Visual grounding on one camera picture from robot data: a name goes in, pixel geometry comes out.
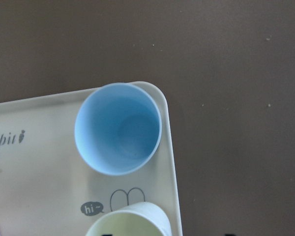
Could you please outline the pale yellow cup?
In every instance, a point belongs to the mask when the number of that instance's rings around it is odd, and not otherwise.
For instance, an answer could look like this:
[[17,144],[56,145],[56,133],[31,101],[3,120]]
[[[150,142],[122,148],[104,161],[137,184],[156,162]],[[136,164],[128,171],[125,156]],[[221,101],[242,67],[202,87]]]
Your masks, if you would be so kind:
[[89,228],[86,235],[171,236],[170,221],[162,208],[150,202],[138,202],[112,211]]

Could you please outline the blue cup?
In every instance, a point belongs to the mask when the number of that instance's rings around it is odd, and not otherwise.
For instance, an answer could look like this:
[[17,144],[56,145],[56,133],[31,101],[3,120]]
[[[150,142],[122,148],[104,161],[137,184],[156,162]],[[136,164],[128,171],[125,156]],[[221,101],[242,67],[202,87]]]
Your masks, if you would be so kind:
[[129,83],[105,85],[91,93],[77,113],[74,138],[82,159],[109,176],[133,173],[155,154],[162,119],[154,99]]

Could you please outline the cream rabbit tray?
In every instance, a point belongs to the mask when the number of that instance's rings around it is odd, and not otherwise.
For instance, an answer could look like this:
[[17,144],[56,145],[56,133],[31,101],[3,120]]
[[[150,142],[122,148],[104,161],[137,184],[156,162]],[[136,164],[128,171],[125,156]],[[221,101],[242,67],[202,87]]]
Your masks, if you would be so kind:
[[136,202],[160,206],[172,234],[182,235],[167,100],[136,82],[156,102],[162,138],[138,171],[113,177],[80,157],[74,124],[91,89],[0,103],[0,234],[83,236],[104,214]]

